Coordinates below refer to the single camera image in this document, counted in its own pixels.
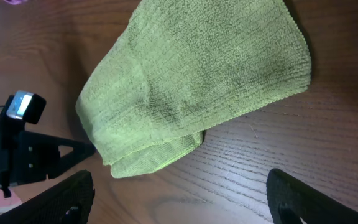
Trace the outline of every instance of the light green cloth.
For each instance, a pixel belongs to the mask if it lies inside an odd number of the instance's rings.
[[[305,91],[310,72],[282,0],[143,0],[76,109],[111,174],[128,177],[188,154],[202,130]]]

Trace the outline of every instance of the towel fold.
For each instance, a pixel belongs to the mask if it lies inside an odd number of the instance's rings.
[[[114,177],[155,172],[202,130],[301,93],[311,59],[282,0],[143,0],[77,113]]]

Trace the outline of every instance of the purple object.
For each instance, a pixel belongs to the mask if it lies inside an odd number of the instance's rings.
[[[9,4],[17,5],[17,4],[25,3],[27,0],[5,0],[5,1],[8,2]]]

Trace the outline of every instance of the wooden table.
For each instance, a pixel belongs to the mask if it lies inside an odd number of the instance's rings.
[[[0,0],[0,104],[18,89],[47,100],[29,130],[87,141],[75,101],[139,0]],[[151,175],[113,179],[95,155],[62,177],[14,190],[24,201],[80,169],[92,172],[90,223],[269,223],[278,167],[358,211],[358,1],[287,4],[308,36],[305,93],[207,131],[202,146]]]

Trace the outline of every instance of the folded cloth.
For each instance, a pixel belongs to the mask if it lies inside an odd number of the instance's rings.
[[[311,59],[282,0],[143,0],[76,110],[114,177],[155,172],[202,130],[306,90]]]

